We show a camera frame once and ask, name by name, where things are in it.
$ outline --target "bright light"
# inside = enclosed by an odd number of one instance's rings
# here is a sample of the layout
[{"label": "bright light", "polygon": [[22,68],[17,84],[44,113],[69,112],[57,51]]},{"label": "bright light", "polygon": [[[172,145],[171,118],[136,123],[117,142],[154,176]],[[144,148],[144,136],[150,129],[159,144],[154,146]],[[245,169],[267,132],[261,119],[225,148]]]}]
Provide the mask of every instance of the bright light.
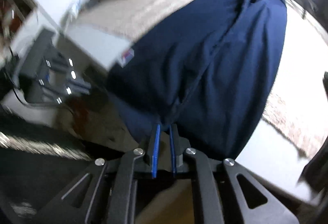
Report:
[{"label": "bright light", "polygon": [[72,70],[71,75],[72,75],[72,78],[75,80],[76,79],[76,74],[75,74],[74,70]]}]

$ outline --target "triangular cutout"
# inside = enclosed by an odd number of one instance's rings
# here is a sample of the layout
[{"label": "triangular cutout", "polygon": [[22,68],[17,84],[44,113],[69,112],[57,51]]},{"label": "triangular cutout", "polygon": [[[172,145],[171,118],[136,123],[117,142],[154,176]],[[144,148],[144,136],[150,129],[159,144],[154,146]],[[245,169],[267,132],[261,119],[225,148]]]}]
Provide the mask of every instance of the triangular cutout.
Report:
[{"label": "triangular cutout", "polygon": [[61,200],[69,203],[72,207],[80,208],[87,190],[90,186],[92,175],[85,174],[63,197]]},{"label": "triangular cutout", "polygon": [[237,175],[237,180],[244,194],[249,209],[254,209],[268,202],[268,199],[244,175]]}]

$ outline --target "metal screw head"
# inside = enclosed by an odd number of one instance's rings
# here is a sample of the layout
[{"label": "metal screw head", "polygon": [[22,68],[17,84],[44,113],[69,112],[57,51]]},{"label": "metal screw head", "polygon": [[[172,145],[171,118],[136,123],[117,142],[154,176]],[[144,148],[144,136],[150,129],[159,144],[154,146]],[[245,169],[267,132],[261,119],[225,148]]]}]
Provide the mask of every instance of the metal screw head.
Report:
[{"label": "metal screw head", "polygon": [[133,150],[133,153],[134,153],[135,155],[142,155],[142,154],[143,154],[143,149],[141,149],[141,148],[136,148],[136,149]]},{"label": "metal screw head", "polygon": [[188,155],[194,155],[196,153],[196,149],[195,148],[187,148],[186,153]]},{"label": "metal screw head", "polygon": [[231,159],[231,158],[226,158],[226,159],[224,160],[224,163],[225,163],[227,166],[232,167],[232,166],[235,164],[235,161],[234,161],[233,159]]},{"label": "metal screw head", "polygon": [[98,158],[98,159],[95,160],[95,164],[97,166],[103,166],[104,163],[105,163],[105,160],[103,158]]}]

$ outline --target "carpet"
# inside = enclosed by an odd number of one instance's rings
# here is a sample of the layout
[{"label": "carpet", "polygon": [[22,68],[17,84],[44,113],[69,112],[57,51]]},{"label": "carpet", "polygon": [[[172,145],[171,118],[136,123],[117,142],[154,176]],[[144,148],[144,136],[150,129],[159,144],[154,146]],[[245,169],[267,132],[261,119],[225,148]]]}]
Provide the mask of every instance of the carpet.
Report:
[{"label": "carpet", "polygon": [[[166,16],[193,0],[101,0],[77,24],[137,41]],[[328,135],[328,101],[322,84],[328,47],[311,16],[287,3],[287,27],[278,74],[262,119],[312,158]]]}]

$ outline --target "navy blue cloth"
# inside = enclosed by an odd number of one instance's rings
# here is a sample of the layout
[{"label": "navy blue cloth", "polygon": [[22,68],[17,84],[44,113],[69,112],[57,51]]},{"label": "navy blue cloth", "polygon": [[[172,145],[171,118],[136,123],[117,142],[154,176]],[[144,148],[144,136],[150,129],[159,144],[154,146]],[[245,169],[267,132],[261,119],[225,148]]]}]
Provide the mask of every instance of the navy blue cloth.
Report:
[{"label": "navy blue cloth", "polygon": [[263,113],[286,22],[284,0],[194,0],[164,19],[109,72],[131,135],[175,122],[209,157],[236,158]]}]

